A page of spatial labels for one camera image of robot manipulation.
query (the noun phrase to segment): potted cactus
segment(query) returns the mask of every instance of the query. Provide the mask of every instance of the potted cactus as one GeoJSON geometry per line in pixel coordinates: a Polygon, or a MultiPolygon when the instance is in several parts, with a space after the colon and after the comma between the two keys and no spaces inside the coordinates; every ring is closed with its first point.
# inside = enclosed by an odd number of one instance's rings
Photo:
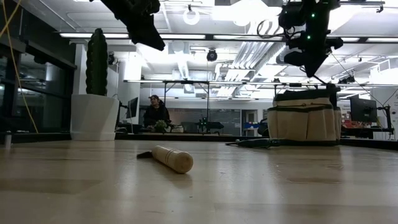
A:
{"type": "Polygon", "coordinates": [[[114,140],[119,101],[107,97],[108,46],[101,29],[88,42],[86,95],[72,95],[71,137],[77,141],[114,140]]]}

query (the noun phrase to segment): black jacket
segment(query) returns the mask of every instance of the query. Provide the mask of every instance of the black jacket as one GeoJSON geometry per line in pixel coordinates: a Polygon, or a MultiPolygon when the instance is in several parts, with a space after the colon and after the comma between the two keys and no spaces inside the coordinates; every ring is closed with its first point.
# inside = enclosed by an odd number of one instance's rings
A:
{"type": "Polygon", "coordinates": [[[164,104],[159,105],[159,108],[149,106],[144,114],[144,126],[154,126],[157,121],[163,120],[166,123],[170,122],[169,111],[164,104]]]}

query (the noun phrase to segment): ceiling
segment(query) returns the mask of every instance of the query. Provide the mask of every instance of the ceiling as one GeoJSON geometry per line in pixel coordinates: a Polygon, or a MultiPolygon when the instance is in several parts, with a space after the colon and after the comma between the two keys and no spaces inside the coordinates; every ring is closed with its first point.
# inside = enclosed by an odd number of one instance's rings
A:
{"type": "MultiPolygon", "coordinates": [[[[219,16],[222,15],[219,11],[225,9],[215,6],[215,0],[201,2],[202,4],[193,4],[192,6],[193,9],[200,13],[199,22],[193,26],[184,22],[183,13],[187,9],[184,4],[176,6],[175,4],[169,4],[169,2],[163,2],[162,10],[154,15],[154,24],[159,33],[247,34],[249,32],[249,24],[237,26],[236,21],[231,21],[231,19],[229,21],[226,21],[228,19],[220,18],[214,20],[216,12],[219,16]]],[[[103,28],[105,32],[126,32],[125,25],[117,21],[113,13],[99,1],[22,0],[22,6],[61,32],[93,32],[98,27],[103,28]]],[[[241,12],[242,16],[245,15],[244,13],[246,15],[261,14],[263,18],[273,20],[276,19],[276,15],[280,11],[277,7],[267,7],[267,11],[260,13],[259,8],[254,6],[249,9],[240,7],[238,12],[241,12]]],[[[339,9],[341,11],[331,14],[330,26],[333,27],[331,28],[333,30],[332,34],[396,36],[398,34],[398,7],[385,5],[384,11],[381,13],[376,13],[376,9],[379,9],[379,7],[363,6],[353,8],[342,6],[339,9]]],[[[232,62],[242,46],[242,42],[186,41],[186,43],[189,45],[190,55],[187,56],[189,70],[214,71],[218,63],[232,62]],[[216,49],[219,56],[218,60],[207,62],[207,51],[212,48],[216,49]]],[[[130,41],[126,40],[112,40],[108,44],[131,46],[130,41]]],[[[163,52],[146,46],[137,46],[137,48],[144,62],[142,68],[144,75],[170,74],[173,70],[178,70],[178,58],[170,55],[167,47],[163,52]]],[[[368,63],[368,61],[377,62],[377,60],[385,60],[387,57],[398,56],[398,44],[345,44],[333,53],[344,68],[334,58],[329,58],[327,60],[328,63],[324,63],[319,69],[318,76],[330,78],[333,75],[344,72],[345,69],[355,68],[358,76],[365,77],[369,75],[368,68],[376,65],[376,63],[368,63]]],[[[125,52],[119,52],[116,56],[121,60],[128,58],[128,54],[125,52]]],[[[288,66],[282,69],[281,72],[284,72],[284,79],[291,77],[291,80],[299,82],[300,77],[302,77],[302,82],[308,81],[305,74],[297,67],[288,66]]]]}

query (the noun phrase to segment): wooden floor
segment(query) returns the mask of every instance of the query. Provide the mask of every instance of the wooden floor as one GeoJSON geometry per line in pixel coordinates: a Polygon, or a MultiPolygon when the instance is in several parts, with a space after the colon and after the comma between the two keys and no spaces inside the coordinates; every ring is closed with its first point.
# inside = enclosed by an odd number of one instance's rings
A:
{"type": "Polygon", "coordinates": [[[355,147],[188,151],[175,174],[136,154],[160,142],[42,142],[0,154],[0,223],[397,223],[398,153],[355,147]]]}

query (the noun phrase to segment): tan bag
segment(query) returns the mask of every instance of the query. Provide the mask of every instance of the tan bag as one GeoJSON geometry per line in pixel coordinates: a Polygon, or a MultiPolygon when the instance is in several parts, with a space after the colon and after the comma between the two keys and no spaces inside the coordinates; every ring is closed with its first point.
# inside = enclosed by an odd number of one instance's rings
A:
{"type": "Polygon", "coordinates": [[[268,110],[270,138],[298,142],[327,142],[340,140],[341,111],[333,108],[329,94],[309,90],[277,95],[268,110]]]}

